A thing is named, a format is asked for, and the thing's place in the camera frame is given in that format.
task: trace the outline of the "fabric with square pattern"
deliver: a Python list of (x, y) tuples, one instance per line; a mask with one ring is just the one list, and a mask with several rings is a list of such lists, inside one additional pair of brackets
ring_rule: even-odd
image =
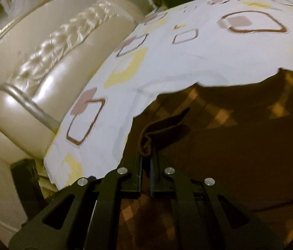
[[(44, 158), (49, 178), (62, 189), (79, 176), (102, 178), (115, 169), (133, 118), (159, 94), (195, 83), (258, 83), (279, 68), (293, 70), (293, 0), (196, 0), (153, 12), (106, 59), (65, 115)], [(175, 111), (196, 104), (197, 95), (190, 90)], [(279, 97), (266, 110), (271, 117), (290, 113), (282, 104), (291, 96)], [(217, 102), (205, 110), (207, 128), (240, 122)]]

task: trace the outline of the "brown fabric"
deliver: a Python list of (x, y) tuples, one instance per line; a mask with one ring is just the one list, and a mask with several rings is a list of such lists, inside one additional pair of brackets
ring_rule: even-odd
[[(293, 222), (293, 71), (280, 69), (257, 84), (194, 84), (159, 95), (134, 119), (124, 158), (136, 153), (136, 148), (142, 155), (150, 155), (152, 143), (189, 177), (219, 181), (289, 242), (293, 234), (293, 229), (286, 228), (288, 221)], [(151, 205), (157, 202), (165, 201), (144, 199), (129, 217), (124, 217), (130, 210), (123, 205), (121, 249), (157, 249), (160, 238), (171, 241), (160, 244), (162, 249), (175, 249), (174, 237), (168, 236), (173, 223), (162, 218), (170, 210)], [(146, 228), (148, 221), (142, 224), (143, 217), (154, 219), (157, 232)], [(147, 232), (139, 237), (138, 229)]]

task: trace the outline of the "white cloth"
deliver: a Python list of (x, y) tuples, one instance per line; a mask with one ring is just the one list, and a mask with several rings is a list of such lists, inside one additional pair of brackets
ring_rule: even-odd
[(160, 93), (293, 70), (293, 0), (196, 0), (158, 13), (104, 62), (44, 159), (58, 189), (119, 164), (133, 118)]

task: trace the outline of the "metal bolt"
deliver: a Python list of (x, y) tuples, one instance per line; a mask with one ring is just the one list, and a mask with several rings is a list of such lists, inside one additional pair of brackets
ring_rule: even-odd
[(212, 186), (212, 185), (215, 184), (215, 180), (214, 180), (213, 178), (206, 178), (206, 179), (204, 180), (204, 183), (205, 183), (206, 185), (208, 185), (208, 186)]
[(119, 173), (120, 175), (124, 175), (124, 174), (126, 174), (127, 172), (128, 172), (128, 169), (125, 168), (125, 167), (120, 167), (120, 168), (118, 169), (118, 173)]
[(77, 184), (78, 184), (79, 186), (87, 185), (87, 184), (88, 184), (88, 179), (87, 179), (87, 178), (80, 178), (80, 179), (77, 181)]
[(175, 172), (175, 169), (172, 167), (165, 168), (165, 173), (168, 175), (172, 175), (174, 174), (174, 172)]

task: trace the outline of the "silver screw head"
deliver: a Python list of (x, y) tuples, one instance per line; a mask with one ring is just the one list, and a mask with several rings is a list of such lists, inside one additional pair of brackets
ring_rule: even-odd
[(172, 167), (168, 167), (168, 168), (165, 168), (164, 171), (165, 171), (166, 174), (168, 174), (168, 175), (172, 175), (172, 174), (174, 174), (175, 169), (172, 168)]
[(206, 178), (206, 179), (204, 180), (204, 183), (205, 183), (206, 185), (208, 185), (208, 186), (212, 186), (212, 185), (215, 184), (215, 180), (214, 180), (213, 178)]
[(77, 184), (78, 184), (79, 186), (87, 185), (87, 184), (88, 184), (88, 179), (87, 179), (87, 178), (80, 178), (80, 179), (77, 181)]
[(120, 168), (118, 169), (118, 173), (119, 173), (120, 175), (124, 175), (124, 174), (126, 174), (127, 172), (128, 172), (128, 169), (125, 168), (125, 167), (120, 167)]

